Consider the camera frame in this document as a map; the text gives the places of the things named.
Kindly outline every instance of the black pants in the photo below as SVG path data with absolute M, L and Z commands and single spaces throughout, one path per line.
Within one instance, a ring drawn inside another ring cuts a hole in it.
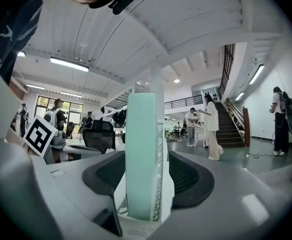
M 275 114 L 275 147 L 274 151 L 283 151 L 285 153 L 289 150 L 289 128 L 285 114 Z
M 20 136 L 23 138 L 25 135 L 25 121 L 20 122 Z

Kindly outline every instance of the stair railing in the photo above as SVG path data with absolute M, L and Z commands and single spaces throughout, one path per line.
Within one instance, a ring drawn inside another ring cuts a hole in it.
M 251 145 L 251 127 L 250 127 L 250 117 L 248 114 L 248 109 L 246 107 L 242 108 L 242 113 L 235 107 L 229 98 L 226 99 L 225 105 L 227 107 L 227 112 L 229 116 L 233 119 L 233 116 L 237 119 L 239 124 L 243 127 L 245 132 L 244 144 L 248 148 Z

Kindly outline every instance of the recessed light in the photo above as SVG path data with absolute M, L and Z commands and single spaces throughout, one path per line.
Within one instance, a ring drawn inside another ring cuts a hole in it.
M 26 54 L 25 54 L 25 52 L 20 51 L 20 52 L 17 54 L 17 56 L 18 56 L 18 57 L 25 57 Z
M 40 86 L 37 86 L 37 85 L 32 85 L 32 84 L 29 84 L 29 83 L 27 83 L 26 85 L 27 85 L 28 87 L 30 87 L 30 88 L 35 88 L 35 89 L 45 90 L 44 87 L 40 87 Z
M 255 75 L 252 77 L 251 81 L 249 82 L 250 85 L 252 85 L 255 82 L 255 80 L 258 78 L 258 76 L 260 75 L 263 69 L 264 69 L 264 65 L 259 65 Z
M 83 98 L 83 96 L 81 96 L 81 95 L 77 95 L 77 94 L 73 94 L 73 93 L 68 93 L 68 92 L 64 92 L 64 91 L 61 91 L 60 94 L 64 94 L 64 95 L 68 95 L 68 96 L 73 96 L 73 97 L 76 97 L 76 98 Z
M 244 95 L 244 92 L 241 92 L 238 97 L 235 99 L 235 101 L 238 101 L 242 96 Z
M 59 64 L 59 65 L 63 65 L 66 67 L 70 67 L 76 70 L 81 70 L 81 71 L 85 71 L 88 72 L 89 67 L 88 66 L 83 66 L 80 64 L 76 64 L 73 62 L 69 62 L 67 60 L 63 60 L 63 59 L 59 59 L 59 58 L 54 58 L 54 57 L 50 57 L 50 62 L 51 63 L 55 63 L 55 64 Z

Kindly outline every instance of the staircase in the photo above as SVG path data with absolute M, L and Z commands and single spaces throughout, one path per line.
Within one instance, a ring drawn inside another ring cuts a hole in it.
M 223 148 L 244 148 L 244 141 L 235 123 L 220 102 L 215 103 L 218 110 L 219 131 L 216 133 L 217 142 Z

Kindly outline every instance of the sign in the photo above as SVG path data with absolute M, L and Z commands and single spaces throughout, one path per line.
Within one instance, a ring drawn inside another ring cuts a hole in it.
M 49 144 L 58 130 L 39 115 L 36 115 L 23 141 L 39 156 L 44 157 Z

